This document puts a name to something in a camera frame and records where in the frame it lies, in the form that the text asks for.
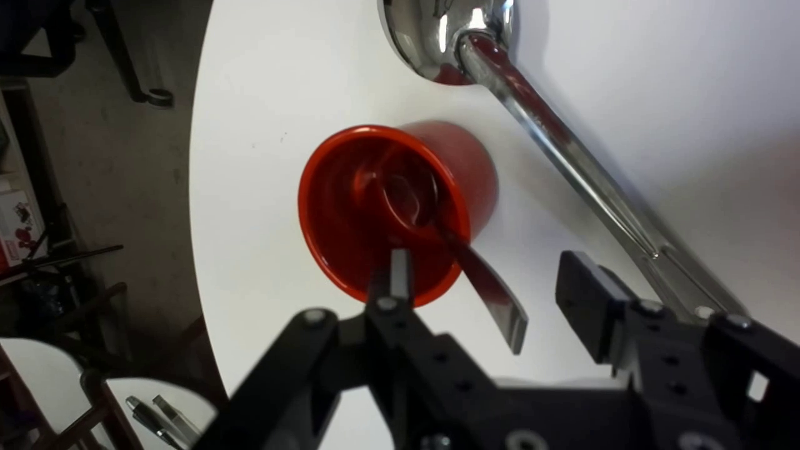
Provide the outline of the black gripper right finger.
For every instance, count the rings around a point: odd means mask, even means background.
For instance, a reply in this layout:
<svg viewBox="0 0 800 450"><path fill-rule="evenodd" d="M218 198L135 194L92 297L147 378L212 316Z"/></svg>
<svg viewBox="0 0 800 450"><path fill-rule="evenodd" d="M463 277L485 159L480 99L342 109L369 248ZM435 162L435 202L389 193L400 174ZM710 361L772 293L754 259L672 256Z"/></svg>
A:
<svg viewBox="0 0 800 450"><path fill-rule="evenodd" d="M555 303L595 362L620 364L637 332L637 297L605 266L565 249L557 263Z"/></svg>

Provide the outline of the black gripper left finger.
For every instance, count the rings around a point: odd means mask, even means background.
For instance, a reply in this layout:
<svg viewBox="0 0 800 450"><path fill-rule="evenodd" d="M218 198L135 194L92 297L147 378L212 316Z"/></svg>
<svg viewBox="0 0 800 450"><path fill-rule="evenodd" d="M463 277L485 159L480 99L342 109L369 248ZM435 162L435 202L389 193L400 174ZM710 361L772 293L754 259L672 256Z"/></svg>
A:
<svg viewBox="0 0 800 450"><path fill-rule="evenodd" d="M367 307L379 313L413 307L413 258L404 248L392 248L379 263L367 288Z"/></svg>

